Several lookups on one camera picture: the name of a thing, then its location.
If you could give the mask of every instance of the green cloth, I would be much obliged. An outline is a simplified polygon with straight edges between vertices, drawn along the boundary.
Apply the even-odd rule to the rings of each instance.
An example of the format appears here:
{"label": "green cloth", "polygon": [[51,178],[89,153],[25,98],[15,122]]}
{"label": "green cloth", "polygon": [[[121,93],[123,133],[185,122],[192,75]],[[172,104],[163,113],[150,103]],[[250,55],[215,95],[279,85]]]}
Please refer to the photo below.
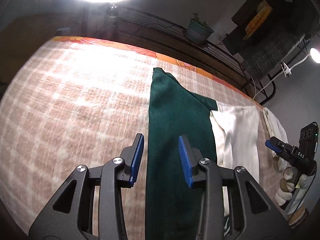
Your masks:
{"label": "green cloth", "polygon": [[185,90],[161,68],[152,77],[149,105],[146,182],[146,240],[194,240],[200,216],[201,189],[185,182],[178,137],[216,161],[210,110],[216,101]]}

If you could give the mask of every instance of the green plant pot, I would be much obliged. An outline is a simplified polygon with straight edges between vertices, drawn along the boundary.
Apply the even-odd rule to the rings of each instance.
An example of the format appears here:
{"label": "green plant pot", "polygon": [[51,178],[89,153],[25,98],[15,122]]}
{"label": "green plant pot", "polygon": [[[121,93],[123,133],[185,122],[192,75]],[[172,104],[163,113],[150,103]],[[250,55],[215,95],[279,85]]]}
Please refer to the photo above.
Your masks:
{"label": "green plant pot", "polygon": [[211,28],[205,28],[191,19],[185,35],[193,42],[204,45],[213,32]]}

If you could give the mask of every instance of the bedsheet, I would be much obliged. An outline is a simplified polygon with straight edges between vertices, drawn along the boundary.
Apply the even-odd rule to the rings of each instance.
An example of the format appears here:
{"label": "bedsheet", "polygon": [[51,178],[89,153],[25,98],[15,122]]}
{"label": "bedsheet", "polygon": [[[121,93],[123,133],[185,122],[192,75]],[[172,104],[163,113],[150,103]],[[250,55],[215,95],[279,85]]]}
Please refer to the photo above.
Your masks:
{"label": "bedsheet", "polygon": [[[79,164],[103,165],[145,136],[138,181],[123,189],[129,239],[144,239],[148,107],[154,67],[192,93],[259,112],[260,185],[273,199],[281,174],[264,146],[262,108],[217,77],[146,49],[82,37],[55,37],[21,68],[0,103],[0,198],[27,233]],[[94,216],[97,227],[97,215]]]}

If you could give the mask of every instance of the potted plant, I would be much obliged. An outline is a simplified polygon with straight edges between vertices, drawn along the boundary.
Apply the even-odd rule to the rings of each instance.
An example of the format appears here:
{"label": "potted plant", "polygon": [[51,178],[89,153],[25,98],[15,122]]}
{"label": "potted plant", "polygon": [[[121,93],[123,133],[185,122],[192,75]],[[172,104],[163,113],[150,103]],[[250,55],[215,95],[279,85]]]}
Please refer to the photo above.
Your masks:
{"label": "potted plant", "polygon": [[214,31],[209,27],[206,21],[200,21],[198,14],[199,13],[193,13],[193,18],[190,20],[185,35],[191,41],[204,45]]}

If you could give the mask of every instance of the white cloth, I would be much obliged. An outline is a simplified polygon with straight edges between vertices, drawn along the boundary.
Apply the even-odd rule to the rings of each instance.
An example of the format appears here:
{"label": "white cloth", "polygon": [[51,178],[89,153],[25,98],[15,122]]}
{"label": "white cloth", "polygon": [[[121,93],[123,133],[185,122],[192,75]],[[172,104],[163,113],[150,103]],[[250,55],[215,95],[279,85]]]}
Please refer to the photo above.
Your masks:
{"label": "white cloth", "polygon": [[[216,143],[217,163],[234,169],[243,166],[259,183],[257,151],[259,114],[255,106],[228,106],[217,102],[218,111],[210,111]],[[223,189],[225,216],[229,215],[227,189]]]}
{"label": "white cloth", "polygon": [[[284,143],[288,143],[287,134],[279,122],[278,118],[266,107],[263,108],[263,117],[267,125],[267,129],[270,137],[277,137],[279,140]],[[272,151],[272,156],[275,157],[276,153]],[[282,158],[278,160],[278,170],[284,171],[288,166],[288,162]]]}

